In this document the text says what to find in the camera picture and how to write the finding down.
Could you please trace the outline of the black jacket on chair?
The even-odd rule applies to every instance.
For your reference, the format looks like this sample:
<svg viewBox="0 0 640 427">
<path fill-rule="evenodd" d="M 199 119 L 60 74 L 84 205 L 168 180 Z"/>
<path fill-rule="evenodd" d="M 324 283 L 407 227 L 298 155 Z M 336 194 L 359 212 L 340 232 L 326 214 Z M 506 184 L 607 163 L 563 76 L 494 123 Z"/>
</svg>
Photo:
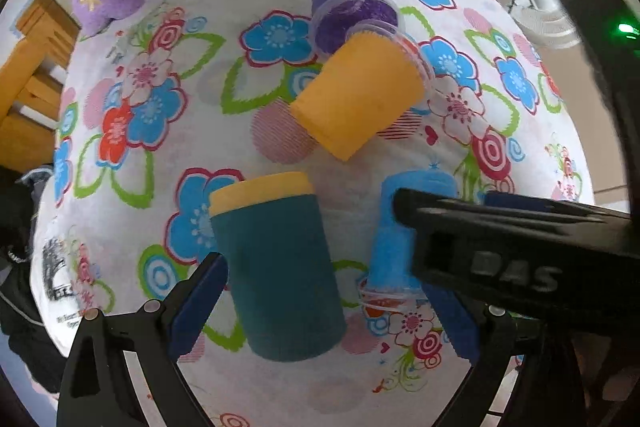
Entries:
<svg viewBox="0 0 640 427">
<path fill-rule="evenodd" d="M 1 170 L 1 330 L 9 348 L 46 392 L 60 392 L 66 358 L 51 340 L 30 289 L 37 210 L 53 169 L 44 165 L 19 174 Z"/>
</svg>

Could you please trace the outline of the white floor fan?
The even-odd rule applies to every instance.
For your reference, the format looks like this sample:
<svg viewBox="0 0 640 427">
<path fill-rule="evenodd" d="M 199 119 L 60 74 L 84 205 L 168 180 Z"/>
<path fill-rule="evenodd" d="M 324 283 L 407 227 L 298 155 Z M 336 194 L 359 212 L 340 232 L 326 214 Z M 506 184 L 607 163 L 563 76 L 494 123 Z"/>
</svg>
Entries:
<svg viewBox="0 0 640 427">
<path fill-rule="evenodd" d="M 508 12 L 535 46 L 562 50 L 580 43 L 560 0 L 512 0 Z"/>
</svg>

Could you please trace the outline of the floral tablecloth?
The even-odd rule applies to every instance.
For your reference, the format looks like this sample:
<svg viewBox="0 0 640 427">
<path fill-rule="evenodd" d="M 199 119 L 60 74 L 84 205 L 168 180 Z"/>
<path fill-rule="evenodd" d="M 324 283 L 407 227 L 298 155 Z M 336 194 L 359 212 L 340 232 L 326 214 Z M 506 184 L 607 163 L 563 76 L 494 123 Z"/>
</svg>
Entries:
<svg viewBox="0 0 640 427">
<path fill-rule="evenodd" d="M 468 202 L 593 202 L 559 89 L 498 0 L 392 1 L 435 91 L 345 162 L 290 114 L 322 64 L 310 0 L 148 0 L 75 46 L 38 221 L 57 217 L 72 241 L 86 311 L 134 311 L 188 277 L 216 245 L 217 188 L 300 170 L 317 191 L 346 335 L 320 358 L 272 363 L 222 295 L 180 361 L 219 426 L 427 426 L 444 408 L 469 363 L 431 307 L 359 299 L 388 176 L 435 165 Z"/>
</svg>

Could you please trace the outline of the teal cup yellow rim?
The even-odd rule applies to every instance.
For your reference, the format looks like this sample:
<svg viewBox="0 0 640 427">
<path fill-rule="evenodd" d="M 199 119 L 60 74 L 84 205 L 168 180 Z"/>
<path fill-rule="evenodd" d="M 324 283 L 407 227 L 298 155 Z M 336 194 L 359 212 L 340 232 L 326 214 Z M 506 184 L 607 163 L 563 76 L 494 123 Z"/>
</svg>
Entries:
<svg viewBox="0 0 640 427">
<path fill-rule="evenodd" d="M 255 355 L 298 362 L 330 351 L 346 321 L 314 186 L 291 171 L 209 196 L 236 315 Z"/>
</svg>

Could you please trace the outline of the orange plastic cup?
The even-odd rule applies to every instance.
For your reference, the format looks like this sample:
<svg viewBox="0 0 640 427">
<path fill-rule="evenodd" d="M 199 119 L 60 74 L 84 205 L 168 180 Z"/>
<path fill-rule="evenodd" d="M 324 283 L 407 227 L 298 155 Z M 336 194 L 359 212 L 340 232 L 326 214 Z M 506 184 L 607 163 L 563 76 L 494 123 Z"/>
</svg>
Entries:
<svg viewBox="0 0 640 427">
<path fill-rule="evenodd" d="M 295 120 L 346 161 L 425 96 L 433 71 L 397 27 L 363 20 L 290 105 Z"/>
</svg>

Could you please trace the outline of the wooden chair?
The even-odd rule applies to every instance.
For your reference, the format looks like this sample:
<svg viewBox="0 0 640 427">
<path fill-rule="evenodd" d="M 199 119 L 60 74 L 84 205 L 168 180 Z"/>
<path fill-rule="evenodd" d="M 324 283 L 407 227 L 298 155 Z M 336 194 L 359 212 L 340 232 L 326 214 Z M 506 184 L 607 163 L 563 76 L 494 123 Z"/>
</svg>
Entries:
<svg viewBox="0 0 640 427">
<path fill-rule="evenodd" d="M 16 103 L 55 120 L 62 86 L 42 68 L 70 64 L 79 26 L 55 0 L 34 0 L 16 23 L 23 38 L 1 67 L 1 166 L 26 172 L 53 158 L 54 131 L 21 114 Z"/>
</svg>

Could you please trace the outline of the blue plastic cup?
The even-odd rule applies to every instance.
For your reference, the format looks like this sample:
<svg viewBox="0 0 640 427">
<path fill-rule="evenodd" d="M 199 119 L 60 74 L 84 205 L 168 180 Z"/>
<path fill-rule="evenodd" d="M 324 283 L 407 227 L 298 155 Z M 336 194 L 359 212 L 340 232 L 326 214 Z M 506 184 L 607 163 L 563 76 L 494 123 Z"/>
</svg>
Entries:
<svg viewBox="0 0 640 427">
<path fill-rule="evenodd" d="M 393 210 L 394 195 L 400 188 L 448 197 L 458 195 L 454 177 L 435 165 L 427 170 L 396 173 L 383 181 L 369 273 L 359 289 L 360 303 L 378 311 L 405 310 L 426 299 L 420 282 L 410 272 L 416 231 L 399 223 Z"/>
</svg>

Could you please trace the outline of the white printed t-shirt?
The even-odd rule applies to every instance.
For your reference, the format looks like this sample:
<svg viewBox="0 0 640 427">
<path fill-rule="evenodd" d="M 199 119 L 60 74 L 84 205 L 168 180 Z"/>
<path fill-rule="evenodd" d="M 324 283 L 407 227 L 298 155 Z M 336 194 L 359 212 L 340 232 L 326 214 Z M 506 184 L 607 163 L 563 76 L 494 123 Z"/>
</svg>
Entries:
<svg viewBox="0 0 640 427">
<path fill-rule="evenodd" d="M 29 284 L 41 323 L 63 358 L 70 355 L 87 309 L 72 262 L 72 241 L 57 217 L 39 220 Z"/>
</svg>

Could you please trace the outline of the purple plastic cup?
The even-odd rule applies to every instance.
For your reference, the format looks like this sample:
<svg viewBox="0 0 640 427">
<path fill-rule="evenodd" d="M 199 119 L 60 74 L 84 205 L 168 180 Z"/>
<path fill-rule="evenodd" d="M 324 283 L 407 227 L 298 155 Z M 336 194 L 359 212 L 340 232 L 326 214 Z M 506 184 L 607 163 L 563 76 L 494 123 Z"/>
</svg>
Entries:
<svg viewBox="0 0 640 427">
<path fill-rule="evenodd" d="M 311 0 L 312 47 L 321 58 L 328 58 L 344 44 L 350 28 L 367 20 L 404 28 L 392 0 Z"/>
</svg>

